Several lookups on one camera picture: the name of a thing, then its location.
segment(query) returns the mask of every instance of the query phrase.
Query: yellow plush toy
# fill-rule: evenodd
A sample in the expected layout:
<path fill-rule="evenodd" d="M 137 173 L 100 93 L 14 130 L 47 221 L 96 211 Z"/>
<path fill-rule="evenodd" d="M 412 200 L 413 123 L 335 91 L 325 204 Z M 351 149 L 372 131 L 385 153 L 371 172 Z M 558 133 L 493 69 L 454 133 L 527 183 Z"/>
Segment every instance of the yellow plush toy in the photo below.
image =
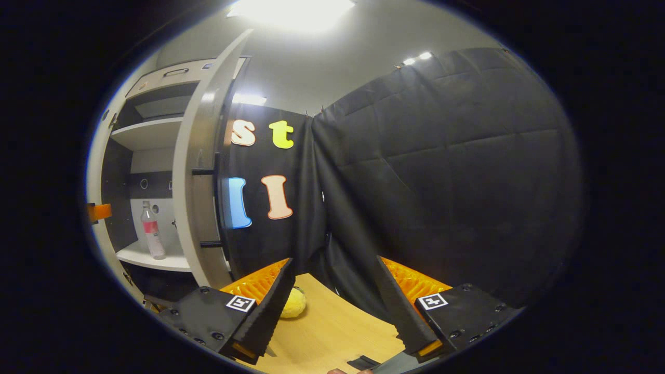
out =
<path fill-rule="evenodd" d="M 305 293 L 298 287 L 291 289 L 291 294 L 287 300 L 286 305 L 284 305 L 284 310 L 282 310 L 281 318 L 296 318 L 300 313 L 305 310 L 305 305 L 307 300 L 305 299 Z"/>

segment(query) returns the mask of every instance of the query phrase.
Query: table surface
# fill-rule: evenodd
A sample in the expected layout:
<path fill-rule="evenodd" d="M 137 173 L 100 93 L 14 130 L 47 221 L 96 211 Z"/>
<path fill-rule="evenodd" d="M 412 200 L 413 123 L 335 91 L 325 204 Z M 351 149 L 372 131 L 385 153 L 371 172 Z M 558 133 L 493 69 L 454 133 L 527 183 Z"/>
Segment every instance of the table surface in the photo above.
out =
<path fill-rule="evenodd" d="M 404 350 L 397 330 L 351 305 L 310 274 L 296 276 L 307 307 L 294 319 L 280 319 L 268 350 L 256 365 L 269 374 L 358 373 L 347 361 L 365 355 L 384 362 Z"/>

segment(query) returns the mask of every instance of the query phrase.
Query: black handle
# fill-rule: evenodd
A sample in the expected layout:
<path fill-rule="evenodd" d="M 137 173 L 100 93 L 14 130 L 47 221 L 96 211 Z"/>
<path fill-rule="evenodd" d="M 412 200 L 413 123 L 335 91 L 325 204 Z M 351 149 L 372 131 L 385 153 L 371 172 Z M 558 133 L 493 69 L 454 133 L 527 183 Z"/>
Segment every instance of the black handle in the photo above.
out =
<path fill-rule="evenodd" d="M 176 71 L 183 71 L 182 74 L 184 74 L 184 73 L 186 73 L 186 72 L 188 72 L 188 71 L 190 71 L 190 70 L 189 70 L 188 68 L 184 67 L 184 68 L 182 68 L 182 69 L 176 69 L 176 70 L 167 71 L 166 73 L 164 73 L 164 77 L 166 77 L 167 75 L 169 75 L 169 74 L 171 74 L 171 73 L 175 73 Z"/>
<path fill-rule="evenodd" d="M 201 248 L 219 248 L 222 247 L 221 240 L 212 240 L 210 242 L 201 242 Z"/>
<path fill-rule="evenodd" d="M 215 176 L 215 168 L 193 168 L 192 175 L 212 175 Z"/>

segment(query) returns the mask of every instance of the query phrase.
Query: black curtain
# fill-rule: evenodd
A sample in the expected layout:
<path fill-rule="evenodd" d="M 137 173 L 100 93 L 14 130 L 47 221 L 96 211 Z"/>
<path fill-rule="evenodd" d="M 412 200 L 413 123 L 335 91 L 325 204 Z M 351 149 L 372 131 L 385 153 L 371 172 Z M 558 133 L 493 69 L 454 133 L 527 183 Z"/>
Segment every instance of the black curtain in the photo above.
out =
<path fill-rule="evenodd" d="M 325 213 L 321 187 L 314 165 L 312 118 L 264 106 L 233 104 L 233 119 L 252 122 L 256 141 L 251 146 L 231 144 L 229 177 L 245 179 L 243 201 L 252 225 L 230 230 L 229 248 L 233 274 L 239 278 L 273 262 L 293 257 L 296 274 L 307 271 L 313 253 L 325 244 Z M 293 146 L 277 148 L 269 124 L 280 120 L 293 127 L 288 139 Z M 283 175 L 287 205 L 293 215 L 281 220 L 268 218 L 270 205 L 261 179 Z"/>
<path fill-rule="evenodd" d="M 241 276 L 293 256 L 299 273 L 388 320 L 377 254 L 521 307 L 575 246 L 582 174 L 571 125 L 547 85 L 503 49 L 419 60 L 314 119 L 247 105 L 236 118 L 257 128 L 253 146 L 231 152 L 253 220 L 233 231 Z M 281 119 L 295 129 L 288 150 L 267 128 Z M 294 216 L 268 219 L 260 179 L 270 174 L 286 176 Z"/>

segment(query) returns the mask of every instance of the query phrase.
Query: plastic bottle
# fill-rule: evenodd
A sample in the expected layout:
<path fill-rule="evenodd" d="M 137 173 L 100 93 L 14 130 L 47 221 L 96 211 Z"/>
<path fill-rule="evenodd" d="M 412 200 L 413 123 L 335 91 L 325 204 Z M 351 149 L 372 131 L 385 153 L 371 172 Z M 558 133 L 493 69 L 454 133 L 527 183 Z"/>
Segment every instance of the plastic bottle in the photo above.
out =
<path fill-rule="evenodd" d="M 166 258 L 164 246 L 160 239 L 160 230 L 157 227 L 157 218 L 154 213 L 150 211 L 150 201 L 143 201 L 143 214 L 141 214 L 141 222 L 143 222 L 143 230 L 148 239 L 148 250 L 150 255 L 155 260 L 163 260 Z"/>

